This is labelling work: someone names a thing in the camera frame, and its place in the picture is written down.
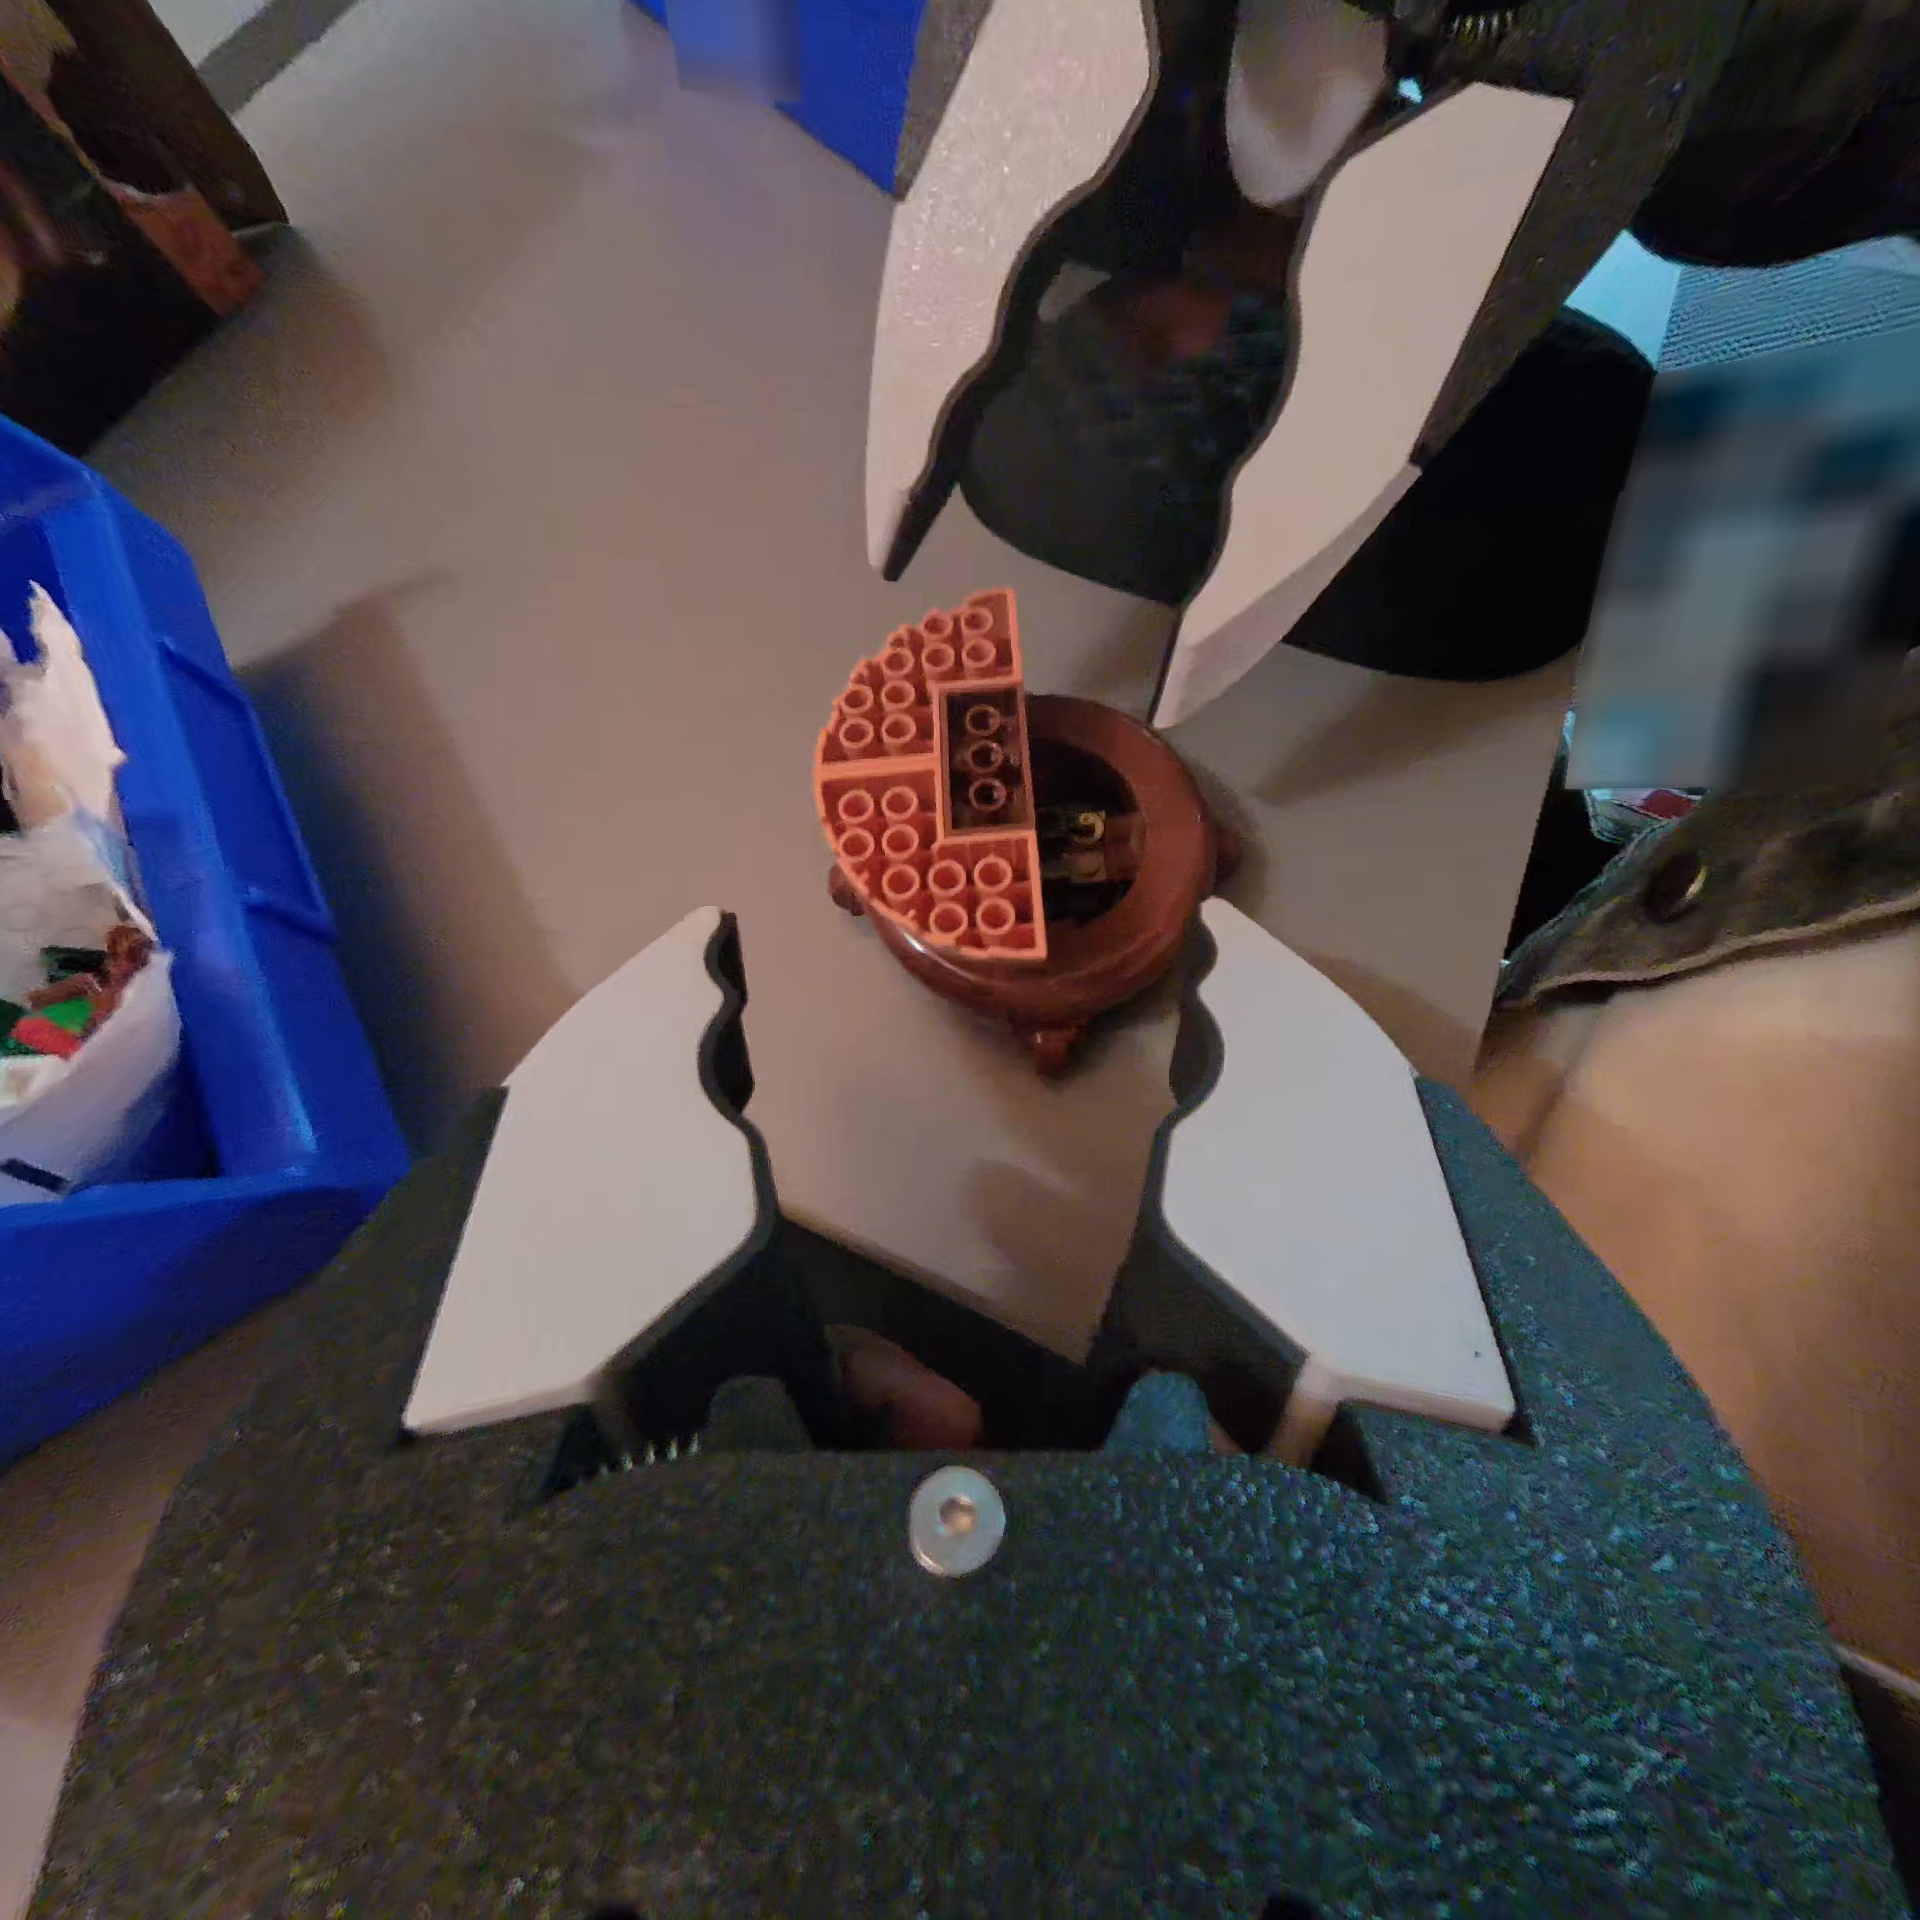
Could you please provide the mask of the torn white paper bag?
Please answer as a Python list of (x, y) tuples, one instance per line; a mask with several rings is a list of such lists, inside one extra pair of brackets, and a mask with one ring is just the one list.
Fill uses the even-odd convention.
[(69, 1061), (3, 1061), (3, 1209), (49, 1209), (95, 1183), (151, 1180), (180, 1092), (173, 955), (138, 883), (122, 807), (125, 750), (82, 635), (27, 586), (3, 663), (3, 1001), (41, 981), (41, 948), (95, 947), (129, 922), (156, 955)]

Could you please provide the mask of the person's beige shirt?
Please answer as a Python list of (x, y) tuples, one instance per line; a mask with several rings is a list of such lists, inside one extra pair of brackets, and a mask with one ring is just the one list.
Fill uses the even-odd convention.
[(1502, 1010), (1471, 1103), (1713, 1401), (1839, 1647), (1916, 1694), (1916, 929)]

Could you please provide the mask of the blue bin with paper bags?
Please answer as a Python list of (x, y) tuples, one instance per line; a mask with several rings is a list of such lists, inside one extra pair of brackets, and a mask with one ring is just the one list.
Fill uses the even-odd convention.
[(779, 109), (889, 190), (923, 3), (637, 3), (686, 89)]

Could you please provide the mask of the round brown orange lego build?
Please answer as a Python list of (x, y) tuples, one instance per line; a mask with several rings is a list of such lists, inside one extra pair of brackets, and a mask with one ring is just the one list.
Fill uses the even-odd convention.
[(1158, 732), (1027, 690), (1010, 590), (929, 611), (850, 669), (811, 795), (831, 900), (1043, 1077), (1178, 967), (1241, 859)]

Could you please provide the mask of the pile of small lego pieces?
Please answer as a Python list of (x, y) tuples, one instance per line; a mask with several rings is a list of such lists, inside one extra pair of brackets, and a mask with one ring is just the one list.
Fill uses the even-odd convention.
[(39, 951), (39, 983), (25, 998), (3, 1001), (3, 1057), (65, 1062), (79, 1052), (153, 959), (148, 931), (122, 922), (95, 947), (57, 945)]

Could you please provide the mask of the blue bin with lego pieces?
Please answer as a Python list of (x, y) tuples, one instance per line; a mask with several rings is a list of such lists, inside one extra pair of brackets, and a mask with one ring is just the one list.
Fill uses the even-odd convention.
[(318, 1273), (407, 1151), (335, 931), (197, 572), (4, 422), (4, 654), (78, 635), (123, 751), (105, 863), (157, 951), (57, 1084), (4, 1103), (3, 1459)]

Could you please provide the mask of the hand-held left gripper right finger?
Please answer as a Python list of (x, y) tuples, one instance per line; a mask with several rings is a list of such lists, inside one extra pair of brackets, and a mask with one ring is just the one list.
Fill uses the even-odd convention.
[(1346, 1406), (1502, 1434), (1500, 1339), (1403, 1052), (1231, 902), (1202, 902), (1143, 1225), (1207, 1300), (1143, 1334), (1183, 1373), (1241, 1377), (1239, 1446), (1309, 1463)]

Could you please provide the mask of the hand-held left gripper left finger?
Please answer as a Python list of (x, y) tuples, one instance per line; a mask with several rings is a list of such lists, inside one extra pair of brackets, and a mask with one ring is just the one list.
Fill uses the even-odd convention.
[(700, 905), (581, 996), (501, 1087), (402, 1427), (621, 1407), (762, 1254), (777, 1188), (747, 1117), (735, 918)]

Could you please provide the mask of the grey mesh office chair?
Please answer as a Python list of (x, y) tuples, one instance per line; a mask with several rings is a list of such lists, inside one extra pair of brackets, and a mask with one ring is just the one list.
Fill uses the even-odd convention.
[(1882, 238), (1780, 267), (1679, 267), (1623, 234), (1567, 306), (1630, 341), (1657, 371), (1846, 343), (1917, 323), (1917, 243)]

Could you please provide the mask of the dark brown printed box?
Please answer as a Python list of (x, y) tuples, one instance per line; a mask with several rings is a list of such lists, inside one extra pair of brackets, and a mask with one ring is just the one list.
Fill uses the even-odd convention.
[(3, 414), (86, 453), (245, 308), (285, 219), (143, 3), (3, 4)]

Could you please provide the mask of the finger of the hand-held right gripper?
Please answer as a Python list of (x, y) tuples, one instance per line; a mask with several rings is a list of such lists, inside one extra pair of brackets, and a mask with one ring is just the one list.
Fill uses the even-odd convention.
[(871, 347), (866, 539), (905, 575), (1186, 36), (1164, 3), (926, 4)]
[(1284, 398), (1231, 476), (1156, 725), (1241, 682), (1417, 481), (1412, 450), (1571, 115), (1537, 91), (1458, 87), (1337, 167), (1291, 266)]

